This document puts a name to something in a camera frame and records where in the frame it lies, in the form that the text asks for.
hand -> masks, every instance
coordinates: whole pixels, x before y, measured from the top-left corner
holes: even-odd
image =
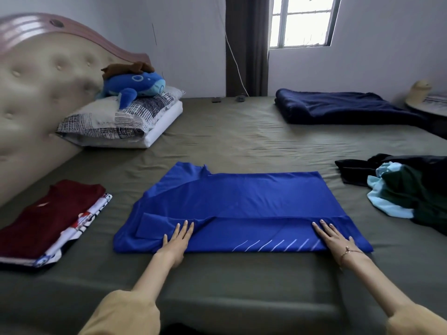
[[[188,220],[185,220],[182,230],[180,230],[180,223],[177,224],[170,241],[168,236],[163,236],[163,246],[157,251],[157,254],[166,256],[173,262],[172,267],[175,268],[182,263],[183,253],[188,247],[188,242],[193,234],[194,222],[188,228]]]
[[[369,259],[365,253],[363,253],[355,245],[352,236],[349,237],[349,240],[346,240],[333,224],[327,225],[327,223],[323,220],[320,220],[320,223],[324,230],[322,230],[315,222],[312,222],[312,226],[316,233],[326,243],[332,253],[332,256],[340,267],[342,265],[345,267],[351,267],[351,262],[358,257],[365,257]],[[343,255],[346,252],[346,247],[349,247],[349,250],[352,250],[352,252]]]

patterned pillowcase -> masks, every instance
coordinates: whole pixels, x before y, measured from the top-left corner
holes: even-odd
[[[69,134],[107,139],[142,138],[184,94],[180,89],[165,87],[164,92],[137,98],[123,110],[119,110],[116,96],[96,100],[66,117],[56,133],[62,137]]]

electrical cable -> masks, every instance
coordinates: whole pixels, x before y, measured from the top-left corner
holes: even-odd
[[[234,57],[233,51],[232,51],[232,49],[231,49],[230,42],[228,42],[227,30],[226,30],[226,28],[225,28],[225,22],[224,22],[224,19],[223,19],[223,17],[222,17],[221,12],[220,12],[219,0],[216,0],[216,3],[217,3],[217,10],[218,10],[218,13],[219,13],[220,21],[221,21],[221,23],[222,23],[223,30],[225,31],[225,40],[227,41],[228,48],[230,49],[231,56],[233,56],[234,63],[236,63],[236,68],[237,68],[237,73],[239,74],[239,80],[240,80],[240,83],[241,83],[241,85],[242,85],[242,88],[243,88],[244,91],[245,91],[245,94],[247,94],[247,96],[250,97],[248,91],[245,89],[244,82],[242,81],[242,76],[240,75],[239,66],[238,66],[238,64],[237,64],[237,62],[236,62],[236,58]]]

yellow sleeve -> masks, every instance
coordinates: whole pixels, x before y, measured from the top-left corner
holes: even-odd
[[[96,308],[79,335],[158,335],[160,312],[137,292],[116,290]]]
[[[421,305],[407,305],[388,319],[387,334],[444,335],[447,321]]]

dark green clothing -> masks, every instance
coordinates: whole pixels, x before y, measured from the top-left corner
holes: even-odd
[[[379,196],[404,208],[414,209],[417,223],[428,225],[447,235],[447,196],[427,190],[422,173],[403,165],[399,171],[384,173]]]

